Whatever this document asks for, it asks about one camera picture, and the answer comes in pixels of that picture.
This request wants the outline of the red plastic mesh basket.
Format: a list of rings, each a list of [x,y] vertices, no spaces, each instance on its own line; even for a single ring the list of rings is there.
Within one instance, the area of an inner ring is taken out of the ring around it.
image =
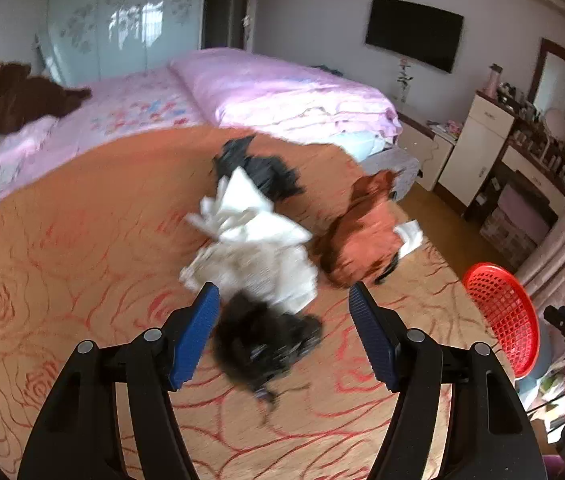
[[[540,354],[537,311],[513,274],[494,263],[477,263],[463,285],[507,356],[517,379],[528,376]]]

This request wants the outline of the dark wood dressing table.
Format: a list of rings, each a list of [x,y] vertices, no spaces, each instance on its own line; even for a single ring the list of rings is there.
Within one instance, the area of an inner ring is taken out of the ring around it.
[[[510,84],[497,90],[496,102],[515,116],[499,157],[468,208],[469,219],[483,225],[507,184],[515,188],[548,223],[565,213],[565,154],[548,141],[529,92],[516,98]]]

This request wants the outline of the glass door wardrobe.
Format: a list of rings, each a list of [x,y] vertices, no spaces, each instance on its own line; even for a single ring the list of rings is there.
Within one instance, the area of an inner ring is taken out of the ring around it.
[[[36,40],[66,87],[161,67],[201,47],[203,0],[46,0]]]

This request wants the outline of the pink quilt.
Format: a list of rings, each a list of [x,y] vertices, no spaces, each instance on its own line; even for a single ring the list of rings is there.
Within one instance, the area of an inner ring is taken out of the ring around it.
[[[192,51],[168,68],[220,128],[307,141],[367,131],[392,142],[402,133],[383,92],[320,68],[229,48]]]

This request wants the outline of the pink thermos bottle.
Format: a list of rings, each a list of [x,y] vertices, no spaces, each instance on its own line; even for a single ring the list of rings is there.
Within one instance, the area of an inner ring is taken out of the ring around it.
[[[490,66],[490,73],[488,80],[485,83],[483,92],[490,98],[496,99],[497,90],[499,90],[499,83],[501,82],[501,75],[503,73],[503,67],[493,63]]]

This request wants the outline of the light blue plastic stool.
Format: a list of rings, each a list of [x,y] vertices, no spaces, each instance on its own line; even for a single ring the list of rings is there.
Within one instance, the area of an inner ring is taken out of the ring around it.
[[[555,356],[551,331],[540,322],[540,352],[531,372],[516,380],[516,391],[523,408],[552,401],[565,392],[565,354]]]

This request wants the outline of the black fuzzy cloth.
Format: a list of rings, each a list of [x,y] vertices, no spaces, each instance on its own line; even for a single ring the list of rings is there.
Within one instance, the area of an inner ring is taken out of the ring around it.
[[[278,394],[269,384],[315,350],[323,333],[317,316],[279,313],[238,292],[220,311],[213,333],[214,359],[234,385],[273,408]]]

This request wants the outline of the floral pink bed sheet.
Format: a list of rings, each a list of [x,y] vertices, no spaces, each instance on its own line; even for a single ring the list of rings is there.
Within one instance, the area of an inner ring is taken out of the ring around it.
[[[46,116],[0,142],[0,201],[76,156],[134,134],[204,123],[182,79],[163,66],[97,81],[61,119]]]

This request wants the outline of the black crumpled plastic bag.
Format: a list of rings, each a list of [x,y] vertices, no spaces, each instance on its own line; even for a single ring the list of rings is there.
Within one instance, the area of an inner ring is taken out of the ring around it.
[[[290,168],[279,156],[251,155],[249,148],[255,135],[227,141],[214,160],[217,179],[230,177],[242,168],[256,188],[269,200],[287,200],[304,193],[296,169]]]

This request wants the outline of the white paper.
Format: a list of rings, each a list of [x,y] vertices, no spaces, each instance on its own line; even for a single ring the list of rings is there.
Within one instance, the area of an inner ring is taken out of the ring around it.
[[[203,197],[186,221],[212,240],[180,270],[187,289],[211,282],[225,302],[243,292],[289,314],[316,299],[319,271],[307,253],[312,233],[277,214],[243,168],[220,178],[216,196]]]

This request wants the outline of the brown plush bear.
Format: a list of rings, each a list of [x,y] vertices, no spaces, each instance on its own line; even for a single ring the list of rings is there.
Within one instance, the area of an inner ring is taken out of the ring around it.
[[[0,66],[0,134],[18,132],[45,116],[66,117],[91,97],[89,88],[64,88],[33,76],[30,64],[4,64]]]

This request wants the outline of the orange crumpled bag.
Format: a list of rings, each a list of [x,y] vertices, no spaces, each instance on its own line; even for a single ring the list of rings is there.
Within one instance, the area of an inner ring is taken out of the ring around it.
[[[381,170],[356,180],[347,210],[317,237],[313,258],[331,284],[378,284],[397,267],[403,240],[390,210],[396,177]]]

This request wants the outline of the orange rose patterned blanket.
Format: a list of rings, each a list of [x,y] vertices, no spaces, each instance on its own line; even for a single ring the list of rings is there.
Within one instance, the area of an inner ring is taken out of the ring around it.
[[[216,188],[229,139],[209,127],[101,145],[0,203],[0,471],[14,478],[48,392],[75,346],[125,344],[191,303],[179,279],[205,244],[187,221]],[[310,304],[314,352],[276,382],[274,411],[204,356],[172,398],[203,479],[362,479],[395,396],[377,382],[345,290]]]

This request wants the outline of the white tall cabinet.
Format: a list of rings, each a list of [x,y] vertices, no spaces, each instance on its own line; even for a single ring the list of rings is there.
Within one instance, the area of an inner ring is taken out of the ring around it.
[[[511,133],[515,116],[477,91],[433,193],[463,216],[488,177]]]

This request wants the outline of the low white tv cabinet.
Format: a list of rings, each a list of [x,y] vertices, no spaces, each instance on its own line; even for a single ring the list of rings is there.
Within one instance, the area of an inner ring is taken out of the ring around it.
[[[455,148],[455,141],[446,134],[440,136],[428,126],[426,119],[407,106],[402,106],[397,114],[403,126],[397,144],[420,162],[416,181],[432,192]]]

